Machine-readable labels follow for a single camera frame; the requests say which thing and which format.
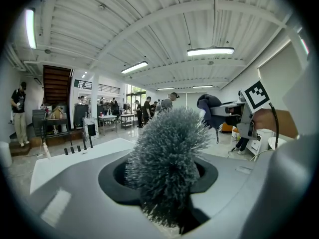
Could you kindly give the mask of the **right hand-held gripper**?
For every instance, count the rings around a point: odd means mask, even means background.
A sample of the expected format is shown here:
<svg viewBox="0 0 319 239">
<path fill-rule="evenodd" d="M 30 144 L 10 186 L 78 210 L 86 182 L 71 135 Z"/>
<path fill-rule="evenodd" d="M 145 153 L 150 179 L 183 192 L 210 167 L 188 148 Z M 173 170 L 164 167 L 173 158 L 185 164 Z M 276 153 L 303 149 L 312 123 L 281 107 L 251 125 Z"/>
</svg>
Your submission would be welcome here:
<svg viewBox="0 0 319 239">
<path fill-rule="evenodd" d="M 269 95 L 261 81 L 242 89 L 241 94 L 245 101 L 222 104 L 210 108 L 210 112 L 212 115 L 232 115 L 225 117 L 227 125 L 237 126 L 240 135 L 246 139 L 257 139 L 253 117 L 263 105 L 270 103 Z"/>
</svg>

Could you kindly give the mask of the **person's right hand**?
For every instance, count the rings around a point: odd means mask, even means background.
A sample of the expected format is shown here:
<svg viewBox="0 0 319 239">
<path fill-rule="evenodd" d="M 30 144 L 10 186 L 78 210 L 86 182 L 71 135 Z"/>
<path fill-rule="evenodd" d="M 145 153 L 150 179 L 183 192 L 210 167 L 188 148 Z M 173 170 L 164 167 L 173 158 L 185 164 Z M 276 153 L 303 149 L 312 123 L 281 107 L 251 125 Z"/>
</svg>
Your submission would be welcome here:
<svg viewBox="0 0 319 239">
<path fill-rule="evenodd" d="M 273 130 L 276 126 L 274 116 L 271 109 L 260 109 L 253 116 L 255 129 Z"/>
</svg>

